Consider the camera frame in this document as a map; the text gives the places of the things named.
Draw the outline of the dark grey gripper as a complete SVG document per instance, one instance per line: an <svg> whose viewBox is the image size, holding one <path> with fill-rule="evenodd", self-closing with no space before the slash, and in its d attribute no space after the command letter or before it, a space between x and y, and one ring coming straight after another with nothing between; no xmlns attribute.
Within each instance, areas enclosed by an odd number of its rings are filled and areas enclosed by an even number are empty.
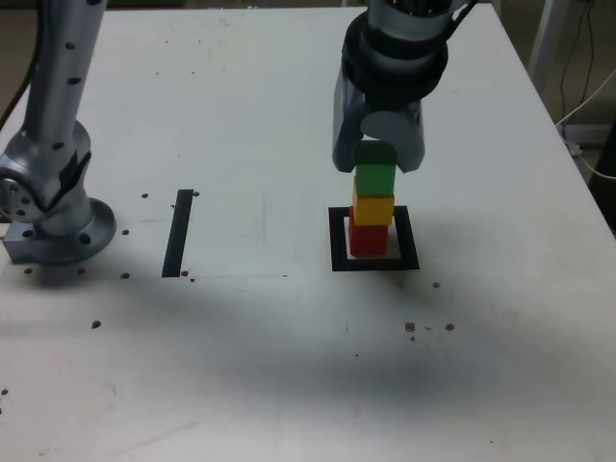
<svg viewBox="0 0 616 462"><path fill-rule="evenodd" d="M391 145L404 172L417 170L424 159L422 101L367 97L338 73L333 98L332 161L340 172L355 167L354 148L363 134Z"/></svg>

